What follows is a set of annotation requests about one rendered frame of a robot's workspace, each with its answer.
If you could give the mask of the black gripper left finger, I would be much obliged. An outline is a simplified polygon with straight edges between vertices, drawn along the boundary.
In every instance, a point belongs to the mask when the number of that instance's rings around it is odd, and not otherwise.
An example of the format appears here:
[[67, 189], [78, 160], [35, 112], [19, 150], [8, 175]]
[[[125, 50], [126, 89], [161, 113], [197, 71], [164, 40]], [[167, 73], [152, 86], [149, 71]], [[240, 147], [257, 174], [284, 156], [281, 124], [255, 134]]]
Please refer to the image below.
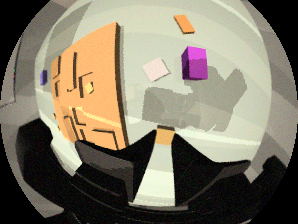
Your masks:
[[74, 148], [80, 157], [81, 163], [89, 164], [98, 171], [108, 173], [125, 181], [128, 190], [129, 202], [134, 202], [142, 177], [145, 176], [154, 144], [156, 144], [157, 131], [148, 132], [137, 143], [128, 147], [113, 149], [98, 147], [85, 140], [74, 141]]

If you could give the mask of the purple rectangular block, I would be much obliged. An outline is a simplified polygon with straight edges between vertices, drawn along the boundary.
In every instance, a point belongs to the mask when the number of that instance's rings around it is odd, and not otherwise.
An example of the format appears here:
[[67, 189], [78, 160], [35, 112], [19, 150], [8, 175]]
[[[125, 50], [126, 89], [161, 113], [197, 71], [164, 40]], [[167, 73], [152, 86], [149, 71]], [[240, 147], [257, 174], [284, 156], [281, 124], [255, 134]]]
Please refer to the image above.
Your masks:
[[47, 76], [47, 69], [45, 69], [45, 71], [41, 71], [41, 75], [40, 75], [40, 85], [47, 85], [48, 83], [48, 76]]

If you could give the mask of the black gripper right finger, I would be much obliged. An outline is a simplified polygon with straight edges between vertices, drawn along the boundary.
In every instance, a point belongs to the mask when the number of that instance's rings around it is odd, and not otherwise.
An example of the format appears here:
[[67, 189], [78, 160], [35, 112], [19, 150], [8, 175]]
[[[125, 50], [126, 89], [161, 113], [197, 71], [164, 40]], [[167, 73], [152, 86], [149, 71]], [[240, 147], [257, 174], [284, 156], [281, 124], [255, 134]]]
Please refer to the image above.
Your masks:
[[216, 181], [246, 172], [251, 160], [216, 163], [174, 133], [172, 145], [174, 205], [185, 208], [188, 202], [208, 190]]

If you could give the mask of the magenta block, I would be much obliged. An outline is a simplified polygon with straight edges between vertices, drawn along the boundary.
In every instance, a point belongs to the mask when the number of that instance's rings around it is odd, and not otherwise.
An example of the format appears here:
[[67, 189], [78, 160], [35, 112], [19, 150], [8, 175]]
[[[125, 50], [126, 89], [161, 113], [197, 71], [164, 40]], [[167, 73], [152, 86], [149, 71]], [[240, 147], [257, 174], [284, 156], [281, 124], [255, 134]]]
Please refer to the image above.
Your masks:
[[182, 80], [208, 79], [208, 61], [204, 48], [186, 47], [181, 59]]

